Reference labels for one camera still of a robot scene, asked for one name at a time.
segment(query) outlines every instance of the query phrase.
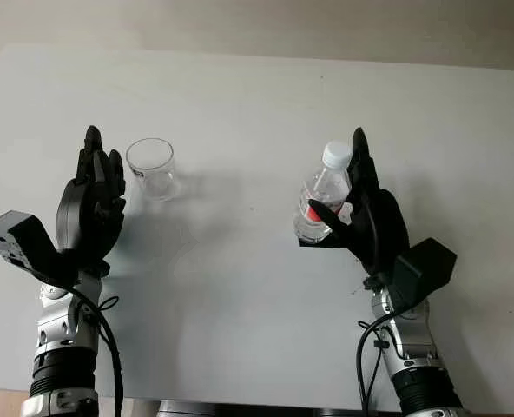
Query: bottle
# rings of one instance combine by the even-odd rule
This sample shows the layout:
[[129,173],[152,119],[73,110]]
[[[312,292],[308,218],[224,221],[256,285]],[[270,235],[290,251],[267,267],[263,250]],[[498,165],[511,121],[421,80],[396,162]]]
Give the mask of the bottle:
[[352,149],[342,142],[328,143],[320,168],[304,182],[293,220],[295,234],[303,242],[318,243],[330,233],[330,228],[320,220],[308,200],[317,200],[334,213],[340,212],[350,194],[350,179],[346,169],[351,153]]

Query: clear plastic cup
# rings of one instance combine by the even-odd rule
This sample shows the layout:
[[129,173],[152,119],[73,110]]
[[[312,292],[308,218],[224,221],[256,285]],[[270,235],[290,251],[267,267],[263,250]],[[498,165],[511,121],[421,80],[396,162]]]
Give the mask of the clear plastic cup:
[[126,161],[147,198],[169,200],[175,196],[174,148],[170,142],[158,137],[140,139],[129,145]]

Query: black cable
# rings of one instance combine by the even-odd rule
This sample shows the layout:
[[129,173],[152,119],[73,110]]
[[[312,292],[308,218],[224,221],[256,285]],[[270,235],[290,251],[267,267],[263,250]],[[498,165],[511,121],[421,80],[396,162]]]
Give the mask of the black cable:
[[[365,323],[364,321],[358,321],[358,325],[361,328],[364,328],[364,329],[367,329],[369,327],[369,324]],[[373,332],[377,336],[377,340],[378,341],[382,341],[382,339],[380,338],[380,334],[377,331],[377,329],[374,329]],[[367,393],[366,393],[366,396],[365,396],[365,410],[364,410],[365,411],[365,415],[369,414],[369,402],[371,400],[372,385],[375,383],[375,379],[377,378],[377,372],[379,371],[379,365],[380,365],[380,357],[382,356],[382,347],[379,346],[378,349],[379,349],[379,352],[377,354],[377,360],[375,362],[375,367],[374,367],[374,369],[372,371],[371,379],[369,380],[369,388],[367,389]]]
[[[120,300],[120,297],[118,295],[113,295],[112,297],[107,298],[105,301],[103,301],[101,304],[99,304],[99,311],[106,311],[110,310],[112,307],[114,307],[118,301]],[[99,336],[101,336],[101,339],[109,345],[109,339],[103,334],[101,331],[101,324],[99,324]]]
[[361,363],[361,359],[363,356],[363,347],[365,345],[367,337],[369,337],[369,334],[371,334],[371,332],[373,330],[375,330],[378,326],[380,326],[385,321],[389,321],[390,319],[393,319],[397,315],[400,315],[404,312],[405,312],[404,309],[400,309],[400,310],[392,311],[391,313],[389,313],[387,315],[383,315],[382,317],[379,317],[377,320],[375,320],[373,323],[371,323],[369,325],[369,327],[367,327],[365,329],[365,331],[359,338],[358,348],[357,348],[357,352],[355,354],[355,367],[356,367],[357,373],[358,373],[358,385],[359,385],[359,395],[361,397],[361,408],[364,412],[368,412],[368,406],[366,405],[366,391],[365,391],[365,384],[363,382],[363,366]]
[[81,293],[75,288],[66,288],[71,294],[75,295],[80,301],[85,304],[89,309],[96,315],[99,324],[102,326],[104,333],[106,334],[106,338],[104,340],[107,342],[109,346],[110,356],[112,357],[112,369],[114,371],[115,376],[115,417],[120,417],[122,412],[122,403],[124,399],[124,386],[122,383],[122,368],[120,366],[120,353],[118,352],[118,346],[116,345],[116,339],[110,329],[110,325],[107,322],[107,319],[102,315],[102,310],[97,307],[97,305],[90,300],[86,295]]

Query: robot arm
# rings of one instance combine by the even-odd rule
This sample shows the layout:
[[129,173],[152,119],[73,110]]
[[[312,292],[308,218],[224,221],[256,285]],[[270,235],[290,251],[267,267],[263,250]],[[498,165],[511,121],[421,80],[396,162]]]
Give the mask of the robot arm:
[[114,246],[125,201],[120,155],[102,150],[91,126],[80,151],[76,177],[66,186],[56,215],[59,249],[33,215],[0,216],[0,254],[43,282],[43,313],[37,323],[33,382],[22,417],[97,416],[95,367],[101,328],[115,370],[116,415],[122,408],[120,359],[112,331],[97,306],[102,259]]
[[403,216],[393,195],[379,186],[374,162],[361,128],[353,135],[348,167],[352,191],[351,223],[341,222],[326,206],[309,203],[332,230],[334,244],[348,248],[368,273],[376,321],[358,345],[356,365],[364,411],[367,398],[361,371],[366,337],[379,334],[385,364],[404,415],[445,417],[462,414],[458,396],[432,339],[426,296],[450,281],[456,255],[429,238],[410,248]]

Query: tabletop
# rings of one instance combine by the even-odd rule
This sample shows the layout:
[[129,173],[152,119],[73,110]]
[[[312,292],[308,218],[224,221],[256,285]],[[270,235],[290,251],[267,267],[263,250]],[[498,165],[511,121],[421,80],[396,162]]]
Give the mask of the tabletop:
[[[181,193],[145,202],[126,172],[103,295],[125,394],[359,408],[365,273],[342,249],[299,248],[300,185],[357,126],[412,243],[458,253],[430,297],[432,334],[463,403],[514,413],[514,71],[14,46],[0,56],[0,214],[55,236],[85,129],[124,156],[175,146]],[[28,389],[40,283],[0,258],[0,388]],[[371,369],[375,352],[367,349]],[[112,394],[101,346],[100,394]],[[397,410],[381,367],[374,406]]]

